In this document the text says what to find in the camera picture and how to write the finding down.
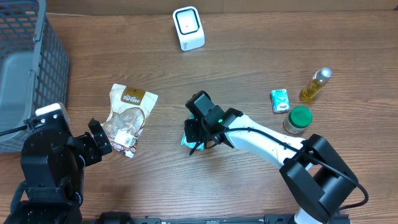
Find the white green snack package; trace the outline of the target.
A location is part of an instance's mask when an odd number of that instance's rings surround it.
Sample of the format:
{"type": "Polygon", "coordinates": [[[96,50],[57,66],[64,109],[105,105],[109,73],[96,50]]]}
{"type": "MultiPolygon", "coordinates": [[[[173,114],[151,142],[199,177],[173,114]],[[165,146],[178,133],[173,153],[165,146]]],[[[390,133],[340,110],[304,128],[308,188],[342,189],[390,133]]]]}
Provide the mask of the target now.
{"type": "MultiPolygon", "coordinates": [[[[183,137],[182,137],[182,140],[181,140],[181,145],[182,146],[187,146],[187,147],[193,149],[195,147],[195,144],[196,144],[195,142],[187,142],[186,134],[183,133],[183,137]]],[[[197,147],[197,150],[200,150],[200,151],[203,151],[204,149],[205,148],[204,148],[204,144],[203,143],[197,147]]]]}

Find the brown labelled food package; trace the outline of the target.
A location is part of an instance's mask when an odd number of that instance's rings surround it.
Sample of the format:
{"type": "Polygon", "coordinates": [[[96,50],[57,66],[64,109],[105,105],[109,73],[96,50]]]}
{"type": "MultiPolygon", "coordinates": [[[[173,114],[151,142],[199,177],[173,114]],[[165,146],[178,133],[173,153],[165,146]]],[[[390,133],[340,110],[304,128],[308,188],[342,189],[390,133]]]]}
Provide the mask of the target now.
{"type": "Polygon", "coordinates": [[[113,149],[132,158],[146,119],[153,110],[158,96],[115,83],[109,92],[109,98],[110,114],[102,127],[113,149]]]}

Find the teal tissue pack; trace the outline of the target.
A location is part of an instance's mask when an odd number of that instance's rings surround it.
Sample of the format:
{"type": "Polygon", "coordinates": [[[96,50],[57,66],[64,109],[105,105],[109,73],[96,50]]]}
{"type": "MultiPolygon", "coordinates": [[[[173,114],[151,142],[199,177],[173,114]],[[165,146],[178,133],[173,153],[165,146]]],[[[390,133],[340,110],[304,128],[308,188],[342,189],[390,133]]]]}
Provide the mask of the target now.
{"type": "Polygon", "coordinates": [[[270,98],[274,113],[285,113],[290,110],[289,95],[286,89],[272,90],[270,98]]]}

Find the green lid white jar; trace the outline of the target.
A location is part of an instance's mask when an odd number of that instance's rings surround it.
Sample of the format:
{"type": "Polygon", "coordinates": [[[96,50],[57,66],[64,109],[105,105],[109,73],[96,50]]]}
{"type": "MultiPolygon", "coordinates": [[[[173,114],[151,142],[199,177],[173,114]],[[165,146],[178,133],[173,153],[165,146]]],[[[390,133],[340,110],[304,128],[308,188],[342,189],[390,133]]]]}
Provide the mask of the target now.
{"type": "Polygon", "coordinates": [[[312,123],[312,120],[312,112],[307,107],[297,106],[284,119],[283,126],[287,132],[299,134],[312,123]]]}

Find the yellow oil bottle silver cap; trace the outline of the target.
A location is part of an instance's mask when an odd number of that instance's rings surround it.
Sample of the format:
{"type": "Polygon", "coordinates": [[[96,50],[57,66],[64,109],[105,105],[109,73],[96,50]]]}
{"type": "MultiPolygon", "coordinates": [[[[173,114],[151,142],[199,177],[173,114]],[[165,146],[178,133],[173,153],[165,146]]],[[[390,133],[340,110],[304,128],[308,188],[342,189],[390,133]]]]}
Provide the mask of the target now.
{"type": "Polygon", "coordinates": [[[308,85],[301,90],[299,98],[304,102],[313,101],[316,94],[328,83],[331,76],[332,71],[328,67],[316,71],[308,85]]]}

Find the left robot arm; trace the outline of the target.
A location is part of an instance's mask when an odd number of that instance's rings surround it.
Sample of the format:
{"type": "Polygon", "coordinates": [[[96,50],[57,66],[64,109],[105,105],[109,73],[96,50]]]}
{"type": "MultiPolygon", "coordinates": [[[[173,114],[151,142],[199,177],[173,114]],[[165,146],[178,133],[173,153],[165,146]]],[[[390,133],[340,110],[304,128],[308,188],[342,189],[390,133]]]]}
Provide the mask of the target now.
{"type": "Polygon", "coordinates": [[[101,162],[112,149],[100,122],[74,137],[66,121],[41,119],[21,151],[22,181],[11,202],[6,223],[82,223],[84,170],[101,162]]]}

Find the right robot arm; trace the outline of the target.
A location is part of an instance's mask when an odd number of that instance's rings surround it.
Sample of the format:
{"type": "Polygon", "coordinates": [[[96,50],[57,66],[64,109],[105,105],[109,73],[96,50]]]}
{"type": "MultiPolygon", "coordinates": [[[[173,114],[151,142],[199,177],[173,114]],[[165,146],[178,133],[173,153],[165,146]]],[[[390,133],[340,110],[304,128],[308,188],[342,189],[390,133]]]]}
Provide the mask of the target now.
{"type": "Polygon", "coordinates": [[[243,112],[223,111],[205,91],[185,104],[192,118],[185,120],[187,142],[212,141],[249,151],[278,168],[299,211],[285,217],[267,216],[269,223],[349,223],[341,205],[358,180],[331,144],[313,134],[308,139],[287,136],[253,121],[243,112]]]}

